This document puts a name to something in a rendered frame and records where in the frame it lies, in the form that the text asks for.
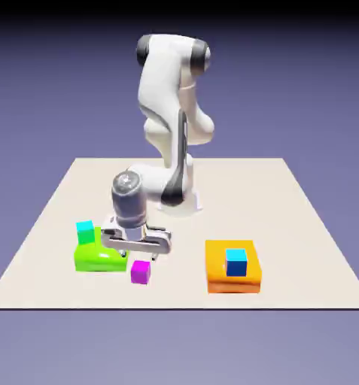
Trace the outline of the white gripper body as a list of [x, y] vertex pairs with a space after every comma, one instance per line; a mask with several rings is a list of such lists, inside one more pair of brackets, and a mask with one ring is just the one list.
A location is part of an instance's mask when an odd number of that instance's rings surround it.
[[119, 236], [119, 229], [102, 229], [101, 242], [104, 247], [144, 253], [167, 254], [172, 249], [172, 233], [158, 228], [145, 228], [145, 234], [138, 241]]

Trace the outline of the small magenta cube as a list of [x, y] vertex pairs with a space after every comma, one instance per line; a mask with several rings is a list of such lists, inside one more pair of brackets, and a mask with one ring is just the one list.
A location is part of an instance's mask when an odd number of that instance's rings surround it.
[[132, 283], [147, 285], [151, 276], [151, 263], [149, 261], [135, 260], [130, 274]]

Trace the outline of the small green cube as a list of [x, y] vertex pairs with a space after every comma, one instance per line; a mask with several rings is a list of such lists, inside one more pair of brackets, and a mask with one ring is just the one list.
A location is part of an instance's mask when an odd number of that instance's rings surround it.
[[91, 244], [95, 242], [95, 228], [91, 220], [76, 223], [78, 244]]

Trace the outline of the small blue cube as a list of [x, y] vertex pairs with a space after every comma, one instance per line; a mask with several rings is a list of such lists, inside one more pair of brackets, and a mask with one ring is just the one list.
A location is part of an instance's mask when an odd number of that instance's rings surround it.
[[228, 277], [245, 277], [248, 257], [245, 249], [230, 248], [225, 252], [226, 274]]

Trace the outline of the large green box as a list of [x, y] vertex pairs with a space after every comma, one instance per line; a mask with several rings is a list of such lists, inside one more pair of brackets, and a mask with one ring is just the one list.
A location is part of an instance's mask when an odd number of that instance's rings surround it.
[[119, 250], [107, 248], [101, 242], [101, 228], [95, 228], [95, 242], [77, 245], [74, 252], [76, 271], [125, 271], [129, 251], [126, 257], [119, 254]]

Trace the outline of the large orange box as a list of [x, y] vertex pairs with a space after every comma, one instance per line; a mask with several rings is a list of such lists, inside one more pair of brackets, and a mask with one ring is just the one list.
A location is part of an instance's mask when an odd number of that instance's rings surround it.
[[206, 240], [209, 293], [260, 292], [262, 269], [252, 240]]

